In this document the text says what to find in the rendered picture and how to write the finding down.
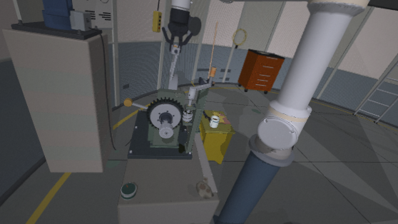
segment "gray concrete floor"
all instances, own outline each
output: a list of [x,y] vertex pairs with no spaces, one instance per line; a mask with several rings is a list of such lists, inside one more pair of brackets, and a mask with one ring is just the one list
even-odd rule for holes
[[[209,161],[220,197],[216,215],[250,152],[249,137],[276,97],[277,91],[246,93],[236,85],[210,90],[205,109],[224,111],[236,131],[223,163]],[[146,105],[155,98],[153,94],[136,103]],[[326,103],[313,100],[310,106],[312,115],[295,146],[295,161],[279,170],[246,223],[397,224],[398,132]],[[136,110],[114,111],[114,123]],[[72,173],[37,224],[118,223],[119,190],[135,118],[113,131],[117,151],[112,151],[104,173]],[[0,223],[26,223],[61,176],[43,164],[0,207]]]

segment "gear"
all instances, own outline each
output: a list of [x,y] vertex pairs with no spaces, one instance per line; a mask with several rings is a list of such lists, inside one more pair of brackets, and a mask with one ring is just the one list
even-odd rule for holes
[[172,114],[174,116],[174,118],[177,119],[177,120],[173,121],[173,127],[176,127],[182,120],[184,109],[178,101],[175,101],[170,98],[156,99],[149,105],[149,107],[147,109],[147,114],[146,114],[149,123],[152,126],[155,126],[156,128],[160,128],[160,121],[157,122],[156,120],[154,120],[152,112],[153,112],[153,109],[159,108],[159,106],[162,104],[164,106],[166,106],[167,104],[170,106],[173,106],[179,112],[179,114]]

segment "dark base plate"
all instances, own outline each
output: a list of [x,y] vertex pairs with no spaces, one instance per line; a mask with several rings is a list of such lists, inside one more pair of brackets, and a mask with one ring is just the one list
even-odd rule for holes
[[192,159],[192,154],[185,152],[185,143],[187,142],[188,132],[185,131],[186,126],[181,126],[178,135],[178,148],[151,148],[148,141],[149,122],[145,111],[137,113],[136,124],[134,127],[133,137],[131,138],[130,148],[128,149],[128,158],[144,158],[144,159]]
[[60,37],[66,37],[66,38],[70,38],[70,39],[78,39],[78,40],[86,40],[93,36],[102,34],[102,30],[81,31],[81,33],[78,34],[78,31],[76,31],[76,30],[66,31],[63,29],[53,29],[53,28],[47,27],[43,21],[42,22],[34,22],[34,23],[26,23],[23,25],[12,24],[11,27],[12,27],[12,29],[19,30],[19,31],[27,31],[27,32],[38,33],[38,34],[47,34],[47,35],[52,35],[52,36],[60,36]]

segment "yellow box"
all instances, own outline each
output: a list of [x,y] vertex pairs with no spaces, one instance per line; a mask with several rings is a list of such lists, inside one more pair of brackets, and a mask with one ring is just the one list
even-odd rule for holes
[[152,31],[159,33],[161,28],[162,13],[159,11],[153,12]]
[[[211,117],[213,115],[225,114],[222,111],[205,111],[205,113]],[[220,118],[220,122],[217,128],[211,128],[210,122],[204,115],[200,121],[200,137],[205,146],[206,155],[209,161],[216,161],[221,164],[224,159],[224,155],[227,152],[228,146],[232,135],[235,134],[233,127],[230,124],[224,123],[223,118]]]

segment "black gear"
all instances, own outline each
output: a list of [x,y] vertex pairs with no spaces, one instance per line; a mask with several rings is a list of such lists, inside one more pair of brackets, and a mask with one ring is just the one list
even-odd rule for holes
[[156,99],[155,101],[153,101],[152,103],[150,103],[148,109],[146,110],[146,118],[148,119],[149,123],[153,125],[152,121],[150,121],[150,113],[152,113],[152,110],[160,105],[160,104],[164,104],[164,103],[168,103],[168,104],[172,104],[173,106],[177,107],[178,110],[181,113],[181,119],[179,120],[179,122],[181,122],[183,120],[183,112],[184,112],[184,108],[181,106],[181,104],[178,101],[175,101],[173,99],[169,98],[160,98],[160,99]]

